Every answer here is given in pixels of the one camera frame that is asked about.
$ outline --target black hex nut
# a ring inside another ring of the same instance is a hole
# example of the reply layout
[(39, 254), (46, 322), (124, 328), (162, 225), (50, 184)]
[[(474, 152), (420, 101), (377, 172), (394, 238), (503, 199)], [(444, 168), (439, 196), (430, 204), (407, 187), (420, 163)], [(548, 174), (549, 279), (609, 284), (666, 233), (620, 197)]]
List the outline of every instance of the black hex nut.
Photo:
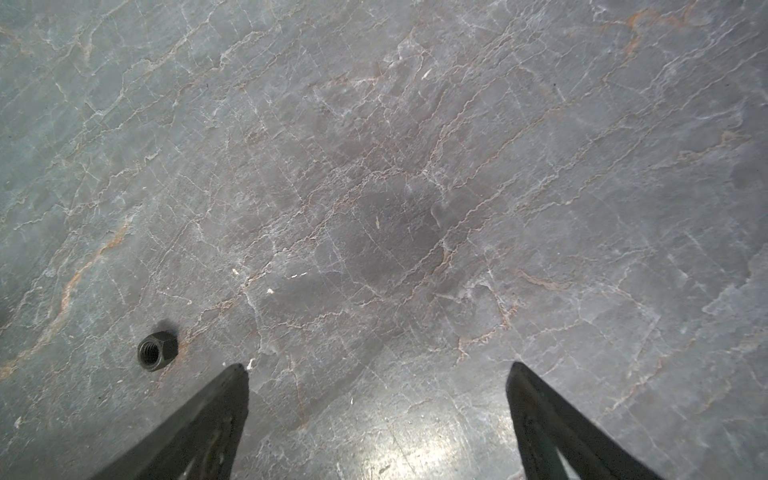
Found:
[(179, 342), (169, 332), (157, 332), (139, 342), (136, 355), (139, 365), (154, 372), (170, 363), (179, 353)]

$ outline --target hex nut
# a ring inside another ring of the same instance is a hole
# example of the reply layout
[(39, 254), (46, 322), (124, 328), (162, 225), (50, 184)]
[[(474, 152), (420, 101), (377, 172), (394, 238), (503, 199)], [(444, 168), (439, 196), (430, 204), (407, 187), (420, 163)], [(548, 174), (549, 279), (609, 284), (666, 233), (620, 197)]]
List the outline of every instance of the hex nut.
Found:
[(139, 365), (154, 372), (165, 367), (179, 353), (179, 342), (169, 332), (156, 332), (139, 342), (136, 355)]

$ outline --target marble floor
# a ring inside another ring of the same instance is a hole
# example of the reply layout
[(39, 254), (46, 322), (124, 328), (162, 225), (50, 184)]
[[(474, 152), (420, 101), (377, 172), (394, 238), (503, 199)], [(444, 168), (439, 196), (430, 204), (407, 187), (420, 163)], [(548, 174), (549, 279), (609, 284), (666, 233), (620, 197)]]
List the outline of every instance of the marble floor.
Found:
[(764, 478), (766, 129), (765, 0), (0, 0), (2, 477), (241, 362), (233, 478), (522, 479), (520, 359)]

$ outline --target nut threaded hole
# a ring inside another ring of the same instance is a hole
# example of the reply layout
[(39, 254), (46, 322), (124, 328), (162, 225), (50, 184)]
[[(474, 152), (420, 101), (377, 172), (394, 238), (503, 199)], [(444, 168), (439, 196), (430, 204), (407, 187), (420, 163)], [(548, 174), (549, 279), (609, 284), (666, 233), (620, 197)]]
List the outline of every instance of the nut threaded hole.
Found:
[(152, 342), (146, 342), (139, 349), (139, 358), (146, 366), (153, 366), (160, 359), (160, 349)]

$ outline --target gray marble surface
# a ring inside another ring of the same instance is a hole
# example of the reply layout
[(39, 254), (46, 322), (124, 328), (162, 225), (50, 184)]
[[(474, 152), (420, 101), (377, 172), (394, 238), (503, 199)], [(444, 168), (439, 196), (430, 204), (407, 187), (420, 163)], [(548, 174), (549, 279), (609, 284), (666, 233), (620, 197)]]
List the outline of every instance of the gray marble surface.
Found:
[(763, 0), (0, 0), (2, 477), (242, 362), (234, 478), (523, 478), (520, 359), (764, 478), (767, 68)]

